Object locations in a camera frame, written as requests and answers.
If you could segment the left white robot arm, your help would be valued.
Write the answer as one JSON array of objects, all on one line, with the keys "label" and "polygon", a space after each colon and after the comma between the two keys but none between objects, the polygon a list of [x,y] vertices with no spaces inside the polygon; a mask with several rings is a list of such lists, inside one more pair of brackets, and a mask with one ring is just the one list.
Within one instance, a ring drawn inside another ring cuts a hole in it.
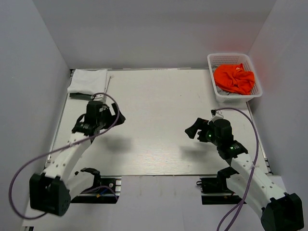
[{"label": "left white robot arm", "polygon": [[96,137],[123,124],[125,120],[117,103],[108,106],[102,101],[89,101],[86,112],[72,128],[68,146],[59,150],[56,159],[42,173],[31,176],[30,207],[63,216],[75,197],[103,188],[99,170],[84,167],[74,171],[74,167]]}]

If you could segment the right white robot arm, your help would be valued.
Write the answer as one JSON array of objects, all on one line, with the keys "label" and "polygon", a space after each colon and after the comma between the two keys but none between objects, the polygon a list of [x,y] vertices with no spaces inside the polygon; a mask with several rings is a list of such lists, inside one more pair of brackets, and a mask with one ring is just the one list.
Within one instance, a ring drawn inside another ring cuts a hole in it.
[{"label": "right white robot arm", "polygon": [[304,227],[302,201],[276,185],[259,167],[248,150],[234,139],[226,119],[198,118],[185,130],[189,138],[216,146],[228,167],[217,173],[217,185],[223,192],[232,191],[258,215],[266,231],[298,231]]}]

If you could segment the white t-shirt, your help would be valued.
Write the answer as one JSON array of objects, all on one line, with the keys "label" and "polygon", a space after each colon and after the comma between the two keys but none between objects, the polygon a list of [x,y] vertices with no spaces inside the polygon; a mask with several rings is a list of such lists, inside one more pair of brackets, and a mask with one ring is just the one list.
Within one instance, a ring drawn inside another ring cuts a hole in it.
[{"label": "white t-shirt", "polygon": [[82,70],[76,69],[73,73],[68,93],[81,93],[93,95],[105,92],[107,83],[107,70]]}]

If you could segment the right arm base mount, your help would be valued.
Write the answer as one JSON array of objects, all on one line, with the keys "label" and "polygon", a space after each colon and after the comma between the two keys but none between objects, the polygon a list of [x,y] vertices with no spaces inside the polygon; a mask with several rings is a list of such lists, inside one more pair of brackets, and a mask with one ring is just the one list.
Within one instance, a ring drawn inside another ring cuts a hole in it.
[{"label": "right arm base mount", "polygon": [[216,177],[200,178],[196,182],[201,190],[202,205],[235,205],[241,198],[229,189],[223,189]]}]

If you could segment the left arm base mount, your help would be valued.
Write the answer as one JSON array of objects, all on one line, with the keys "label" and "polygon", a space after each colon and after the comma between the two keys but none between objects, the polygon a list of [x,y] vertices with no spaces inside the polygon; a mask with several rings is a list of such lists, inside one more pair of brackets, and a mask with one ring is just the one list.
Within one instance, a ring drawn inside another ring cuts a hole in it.
[{"label": "left arm base mount", "polygon": [[73,204],[116,204],[121,192],[121,177],[101,177],[100,186],[93,192],[75,197]]}]

